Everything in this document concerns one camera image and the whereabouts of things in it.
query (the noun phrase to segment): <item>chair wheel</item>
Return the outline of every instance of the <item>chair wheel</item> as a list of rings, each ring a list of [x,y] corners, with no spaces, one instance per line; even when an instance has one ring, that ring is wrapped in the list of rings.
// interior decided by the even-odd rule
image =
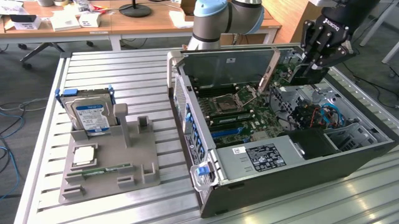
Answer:
[[[87,41],[86,44],[87,44],[90,47],[94,47],[94,45],[95,45],[94,42],[91,42],[91,41]]]
[[[27,45],[26,45],[26,44],[23,44],[23,43],[19,43],[19,49],[27,50],[27,49],[28,49],[28,47],[27,47]]]
[[[30,63],[23,63],[23,68],[27,70],[32,69],[32,65]]]

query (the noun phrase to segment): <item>hard drive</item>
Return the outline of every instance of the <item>hard drive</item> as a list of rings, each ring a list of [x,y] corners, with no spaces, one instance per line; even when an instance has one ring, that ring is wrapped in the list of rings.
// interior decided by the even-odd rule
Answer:
[[[56,99],[64,107],[75,130],[86,130],[88,136],[110,133],[118,125],[114,115],[114,89],[56,91]]]

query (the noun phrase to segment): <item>cardboard box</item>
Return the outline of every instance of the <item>cardboard box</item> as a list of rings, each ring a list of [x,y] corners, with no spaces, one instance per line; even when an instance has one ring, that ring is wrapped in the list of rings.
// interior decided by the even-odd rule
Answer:
[[[183,13],[183,17],[184,17],[186,22],[192,22],[194,21],[195,1],[196,0],[182,0],[180,11]]]
[[[82,27],[99,27],[100,22],[100,13],[90,13],[80,15],[79,23]]]
[[[39,29],[42,19],[36,15],[10,15],[15,29]]]

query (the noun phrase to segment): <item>wooden desk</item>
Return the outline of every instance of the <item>wooden desk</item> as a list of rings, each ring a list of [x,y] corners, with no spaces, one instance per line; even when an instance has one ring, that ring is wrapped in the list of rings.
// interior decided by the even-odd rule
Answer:
[[[119,8],[131,1],[112,0],[91,2],[94,5]],[[55,32],[52,30],[51,22],[44,21],[40,24],[39,30],[16,30],[15,28],[4,30],[4,26],[0,22],[0,44],[110,40],[112,49],[122,50],[119,41],[126,38],[192,35],[191,28],[179,29],[174,26],[170,18],[170,11],[178,11],[178,9],[163,4],[150,4],[151,2],[147,0],[138,0],[138,2],[147,3],[146,5],[152,9],[152,14],[150,16],[143,18],[130,18],[115,10],[114,15],[102,15],[102,24],[99,28],[80,28]],[[176,3],[171,2],[167,4],[179,6]],[[36,2],[24,2],[24,8],[30,14],[39,15],[40,17],[51,17],[52,11],[63,9],[63,7],[58,6],[40,7]],[[8,16],[0,19],[0,21],[4,22],[8,20]],[[266,19],[260,30],[258,31],[258,33],[266,34],[264,43],[274,42],[275,34],[280,27],[280,24],[274,20],[270,13],[266,13]]]
[[[94,5],[110,7],[110,1],[91,1]],[[27,12],[32,15],[39,15],[40,17],[51,17],[54,15],[52,11],[63,10],[62,6],[42,7],[36,2],[24,2],[24,8]],[[111,15],[102,15],[102,24],[98,28],[80,28],[55,32],[50,21],[43,21],[40,28],[36,30],[16,30],[15,27],[6,30],[6,37],[22,37],[27,35],[28,37],[55,37],[55,36],[80,36],[80,35],[95,35],[92,32],[111,32]]]

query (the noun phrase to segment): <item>blue latch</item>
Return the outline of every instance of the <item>blue latch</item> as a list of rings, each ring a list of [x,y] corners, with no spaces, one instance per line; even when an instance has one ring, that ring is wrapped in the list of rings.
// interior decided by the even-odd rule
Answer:
[[[63,95],[64,95],[64,97],[76,96],[76,95],[78,95],[78,89],[68,89],[68,90],[64,90]]]
[[[210,174],[210,167],[208,166],[199,167],[199,168],[196,168],[195,171],[198,172],[198,176],[207,175],[207,174]]]

